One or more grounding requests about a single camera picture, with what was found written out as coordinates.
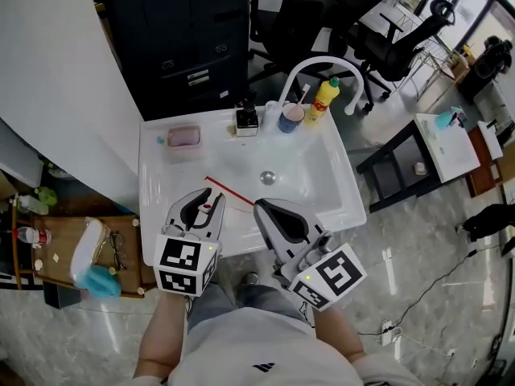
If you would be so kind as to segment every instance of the human arm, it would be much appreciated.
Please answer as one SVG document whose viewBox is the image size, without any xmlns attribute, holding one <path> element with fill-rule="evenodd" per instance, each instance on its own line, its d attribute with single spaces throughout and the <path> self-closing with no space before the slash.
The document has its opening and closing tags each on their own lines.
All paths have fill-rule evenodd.
<svg viewBox="0 0 515 386">
<path fill-rule="evenodd" d="M 183 350 L 184 296 L 163 292 L 139 346 L 134 378 L 164 379 L 179 364 Z"/>
<path fill-rule="evenodd" d="M 322 312 L 313 310 L 313 315 L 318 340 L 333 346 L 349 363 L 366 356 L 360 336 L 337 304 Z"/>
</svg>

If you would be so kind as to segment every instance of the sink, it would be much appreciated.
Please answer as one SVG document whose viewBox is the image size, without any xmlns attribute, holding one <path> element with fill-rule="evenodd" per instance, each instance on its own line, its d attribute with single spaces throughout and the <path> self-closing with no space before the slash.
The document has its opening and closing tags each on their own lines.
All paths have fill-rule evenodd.
<svg viewBox="0 0 515 386">
<path fill-rule="evenodd" d="M 187 193 L 208 186 L 209 176 L 250 201 L 287 199 L 310 207 L 327 230 L 353 228 L 366 221 L 365 210 L 344 145 L 330 113 L 315 127 L 301 124 L 290 134 L 277 127 L 280 109 L 257 108 L 256 137 L 237 138 L 235 109 L 146 121 L 141 125 L 139 203 L 143 260 L 152 265 L 155 237 L 170 206 Z M 201 147 L 173 152 L 162 144 L 174 125 L 197 124 Z M 273 184 L 261 181 L 272 172 Z M 251 207 L 225 209 L 220 233 L 222 256 L 264 249 Z"/>
</svg>

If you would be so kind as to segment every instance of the faucet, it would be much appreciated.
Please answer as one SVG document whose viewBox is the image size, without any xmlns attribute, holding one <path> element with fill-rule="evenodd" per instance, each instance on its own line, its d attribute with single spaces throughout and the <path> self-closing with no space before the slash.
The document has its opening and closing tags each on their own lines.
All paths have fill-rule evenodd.
<svg viewBox="0 0 515 386">
<path fill-rule="evenodd" d="M 354 113 L 354 109 L 356 108 L 356 103 L 358 99 L 361 97 L 361 94 L 363 93 L 363 77 L 361 76 L 360 71 L 352 64 L 350 64 L 347 60 L 340 59 L 338 57 L 332 56 L 332 55 L 319 55 L 317 57 L 311 57 L 310 59 L 306 59 L 304 61 L 301 61 L 299 64 L 297 64 L 293 70 L 288 75 L 288 79 L 286 80 L 286 83 L 284 84 L 284 88 L 282 89 L 281 96 L 279 97 L 278 101 L 278 107 L 282 109 L 282 106 L 284 105 L 284 101 L 286 100 L 286 95 L 290 91 L 291 85 L 293 83 L 294 78 L 297 76 L 297 74 L 306 66 L 311 66 L 312 64 L 316 63 L 333 63 L 333 64 L 339 64 L 340 66 L 344 66 L 348 70 L 350 70 L 354 76 L 357 78 L 358 88 L 356 91 L 356 94 L 354 95 L 351 102 L 345 107 L 344 111 L 345 114 L 348 114 L 349 116 Z"/>
</svg>

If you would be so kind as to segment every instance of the soap dispenser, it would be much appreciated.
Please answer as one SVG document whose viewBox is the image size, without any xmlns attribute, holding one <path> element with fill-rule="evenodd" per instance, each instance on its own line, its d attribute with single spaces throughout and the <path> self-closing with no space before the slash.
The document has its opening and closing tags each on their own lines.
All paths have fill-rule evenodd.
<svg viewBox="0 0 515 386">
<path fill-rule="evenodd" d="M 243 104 L 243 109 L 236 111 L 236 135 L 255 136 L 258 134 L 258 114 L 253 101 Z"/>
</svg>

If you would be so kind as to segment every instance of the office chair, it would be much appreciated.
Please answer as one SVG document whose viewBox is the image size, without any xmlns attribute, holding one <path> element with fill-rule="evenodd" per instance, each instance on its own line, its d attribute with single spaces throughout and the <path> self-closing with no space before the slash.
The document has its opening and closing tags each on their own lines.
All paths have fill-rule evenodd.
<svg viewBox="0 0 515 386">
<path fill-rule="evenodd" d="M 369 103 L 363 108 L 365 113 L 372 111 L 374 106 L 369 80 L 385 90 L 381 95 L 383 99 L 387 99 L 392 92 L 388 86 L 370 73 L 377 70 L 386 81 L 402 80 L 410 73 L 415 56 L 424 49 L 418 45 L 438 34 L 443 27 L 455 23 L 454 6 L 447 0 L 433 0 L 430 8 L 431 16 L 395 43 L 393 42 L 395 32 L 403 32 L 403 30 L 382 13 L 380 16 L 389 23 L 386 37 L 370 30 L 362 23 L 352 27 L 349 31 L 348 41 L 349 45 L 354 48 L 354 56 L 363 60 L 361 64 L 354 65 L 360 69 L 365 82 L 365 93 L 369 100 Z M 353 74 L 341 72 L 335 76 L 345 78 L 353 76 Z"/>
<path fill-rule="evenodd" d="M 322 27 L 322 18 L 328 0 L 282 0 L 281 10 L 259 10 L 258 0 L 250 3 L 250 39 L 263 43 L 266 52 L 251 48 L 249 57 L 258 55 L 271 63 L 264 70 L 252 76 L 249 84 L 274 74 L 290 73 L 301 61 L 327 52 L 312 51 L 311 47 Z M 320 71 L 332 64 L 314 64 L 301 71 L 302 74 L 326 80 Z M 299 81 L 295 79 L 293 89 L 298 98 L 302 96 Z"/>
</svg>

